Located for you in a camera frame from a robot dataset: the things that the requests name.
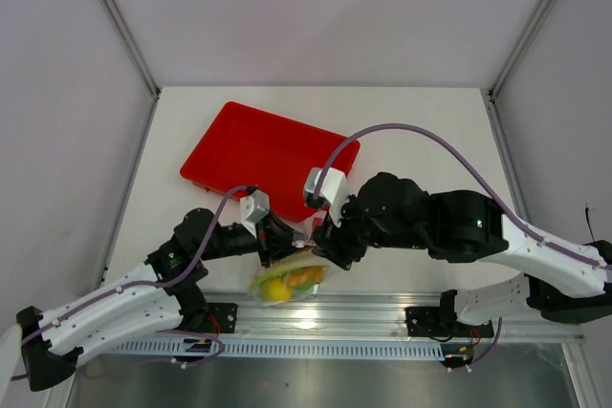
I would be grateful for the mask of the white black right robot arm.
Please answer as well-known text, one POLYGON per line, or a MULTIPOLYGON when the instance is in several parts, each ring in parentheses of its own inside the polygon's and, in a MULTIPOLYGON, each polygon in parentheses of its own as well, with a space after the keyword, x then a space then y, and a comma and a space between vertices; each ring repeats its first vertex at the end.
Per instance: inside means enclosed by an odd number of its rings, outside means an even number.
POLYGON ((480 289, 446 290, 434 320, 446 334, 530 309, 552 322, 583 324, 611 313, 606 268, 611 245, 577 245, 536 231, 493 199, 470 190, 428 194, 382 172, 356 195, 337 170, 315 168, 304 185, 308 206, 326 207, 314 233, 317 255, 348 270, 371 247, 424 250, 450 264, 492 263, 517 270, 480 289))

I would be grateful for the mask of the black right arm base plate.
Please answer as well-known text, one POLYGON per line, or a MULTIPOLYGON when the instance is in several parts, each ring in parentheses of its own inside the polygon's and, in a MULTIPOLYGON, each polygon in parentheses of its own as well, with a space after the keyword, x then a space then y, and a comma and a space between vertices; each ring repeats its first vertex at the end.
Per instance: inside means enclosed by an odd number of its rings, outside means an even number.
POLYGON ((453 338, 494 336, 492 322, 478 326, 466 325, 455 318, 443 318, 439 307, 407 307, 404 309, 404 318, 409 337, 448 342, 453 338))

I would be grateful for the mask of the green custard apple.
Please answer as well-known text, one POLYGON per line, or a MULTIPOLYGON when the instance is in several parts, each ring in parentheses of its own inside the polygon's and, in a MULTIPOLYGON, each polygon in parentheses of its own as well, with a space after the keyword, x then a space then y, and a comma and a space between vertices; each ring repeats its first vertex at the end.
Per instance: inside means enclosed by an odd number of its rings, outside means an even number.
POLYGON ((318 283, 307 282, 293 288, 293 294, 307 296, 316 293, 318 290, 318 283))

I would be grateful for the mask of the yellow ginger root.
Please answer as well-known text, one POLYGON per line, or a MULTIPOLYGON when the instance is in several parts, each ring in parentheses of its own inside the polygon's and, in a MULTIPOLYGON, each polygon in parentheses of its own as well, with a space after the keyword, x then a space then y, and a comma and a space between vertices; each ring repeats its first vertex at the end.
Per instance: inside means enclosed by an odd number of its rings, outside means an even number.
POLYGON ((310 266, 305 268, 290 271, 285 276, 286 285, 291 288, 299 286, 307 282, 316 282, 320 284, 325 274, 324 266, 310 266))

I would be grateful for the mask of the clear zip top bag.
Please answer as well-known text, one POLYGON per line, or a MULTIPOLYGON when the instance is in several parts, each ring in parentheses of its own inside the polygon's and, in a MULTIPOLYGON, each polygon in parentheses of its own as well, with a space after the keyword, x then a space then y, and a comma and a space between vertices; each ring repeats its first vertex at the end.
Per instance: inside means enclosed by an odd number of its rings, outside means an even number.
POLYGON ((306 299, 340 273, 338 266, 315 254, 315 230, 324 219, 325 212, 320 210, 299 223, 294 237, 295 253, 257 270, 250 285, 250 295, 256 302, 272 306, 306 299))

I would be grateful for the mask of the yellow lemon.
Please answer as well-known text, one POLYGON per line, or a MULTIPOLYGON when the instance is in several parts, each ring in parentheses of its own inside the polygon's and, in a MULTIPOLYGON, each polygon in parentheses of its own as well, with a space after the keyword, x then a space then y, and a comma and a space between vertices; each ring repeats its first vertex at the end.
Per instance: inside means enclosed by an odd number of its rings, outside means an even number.
POLYGON ((272 279, 265 285, 263 293, 269 301, 285 302, 292 298, 293 289, 281 279, 272 279))

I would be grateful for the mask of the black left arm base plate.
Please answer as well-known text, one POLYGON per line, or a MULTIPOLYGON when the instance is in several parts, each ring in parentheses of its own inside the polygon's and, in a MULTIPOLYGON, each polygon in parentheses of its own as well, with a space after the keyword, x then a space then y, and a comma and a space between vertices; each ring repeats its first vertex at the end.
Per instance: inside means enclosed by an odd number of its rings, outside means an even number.
POLYGON ((199 310, 186 318, 184 329, 199 333, 233 334, 237 317, 236 303, 209 303, 204 310, 199 310))

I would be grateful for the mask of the green white leek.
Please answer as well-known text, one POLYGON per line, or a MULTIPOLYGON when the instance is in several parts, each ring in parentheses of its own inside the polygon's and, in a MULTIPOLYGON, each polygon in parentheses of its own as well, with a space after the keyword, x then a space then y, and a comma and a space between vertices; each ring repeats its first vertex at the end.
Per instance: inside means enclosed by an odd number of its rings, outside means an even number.
POLYGON ((276 263, 270 268, 260 269, 251 281, 251 288, 256 289, 269 279, 282 276, 290 271, 305 268, 307 263, 304 261, 290 261, 289 263, 276 263))

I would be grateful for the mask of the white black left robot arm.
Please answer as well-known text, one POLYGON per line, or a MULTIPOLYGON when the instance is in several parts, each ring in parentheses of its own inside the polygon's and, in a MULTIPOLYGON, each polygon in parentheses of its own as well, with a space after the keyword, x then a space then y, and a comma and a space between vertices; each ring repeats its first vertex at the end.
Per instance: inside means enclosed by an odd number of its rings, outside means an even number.
POLYGON ((131 339, 165 330, 205 332, 209 305, 197 284, 208 275, 206 261, 256 253, 267 267, 296 253, 303 240, 273 213, 255 224, 220 225, 212 211, 195 208, 118 281, 55 310, 20 311, 24 378, 31 391, 43 391, 131 339))

